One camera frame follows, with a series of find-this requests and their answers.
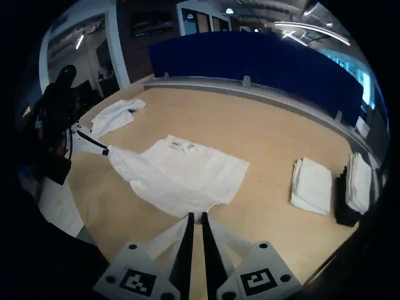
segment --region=light wood surface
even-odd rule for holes
[[[323,216],[289,203],[296,159],[308,157],[340,174],[351,151],[342,136],[293,112],[236,96],[152,88],[136,98],[147,106],[134,112],[134,122],[101,140],[141,153],[173,135],[250,162],[236,197],[210,215],[250,242],[270,241],[300,282],[354,231],[336,224],[333,213]],[[110,261],[126,242],[148,241],[177,222],[137,197],[105,156],[74,154],[68,181],[84,224]],[[190,295],[207,298],[198,225]]]

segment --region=blue divider panel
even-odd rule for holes
[[[290,38],[256,32],[207,32],[149,48],[155,77],[202,76],[243,80],[294,94],[355,126],[363,87],[344,68]]]

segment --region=black cable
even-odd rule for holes
[[[329,35],[320,36],[320,37],[317,37],[317,38],[314,38],[314,39],[310,40],[309,43],[314,42],[314,41],[318,41],[318,40],[322,40],[322,39],[328,39],[328,38],[331,38],[331,36],[329,36]]]
[[[64,130],[64,149],[67,149],[67,130]]]
[[[72,131],[71,126],[69,126],[69,156],[68,160],[70,161],[72,157]]]

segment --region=white cloth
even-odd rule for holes
[[[327,215],[331,210],[332,174],[304,157],[294,165],[290,202],[297,208]]]
[[[137,111],[145,106],[146,103],[140,99],[119,100],[111,104],[91,120],[91,135],[99,138],[129,124],[134,120],[130,111]]]
[[[370,206],[371,167],[360,153],[351,153],[347,164],[346,204],[361,214]]]
[[[174,136],[142,154],[109,146],[113,168],[143,200],[182,218],[200,218],[214,205],[228,204],[238,191],[249,163],[221,151]]]

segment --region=ceiling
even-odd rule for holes
[[[71,51],[76,50],[78,39],[82,34],[90,35],[98,30],[104,29],[104,16],[87,19],[84,22],[76,25],[74,28],[64,32],[50,41],[47,51],[48,63],[59,60]]]
[[[282,31],[290,32],[295,29],[293,35],[306,44],[317,39],[320,43],[340,45],[342,42],[320,32],[293,28],[275,27],[274,22],[298,22],[315,25],[329,29],[347,39],[350,35],[340,22],[321,4],[310,0],[212,0],[221,6],[225,14],[227,8],[233,10],[234,14],[229,16],[236,18],[244,26],[258,28],[260,31],[282,34]],[[315,8],[309,14],[306,11]]]

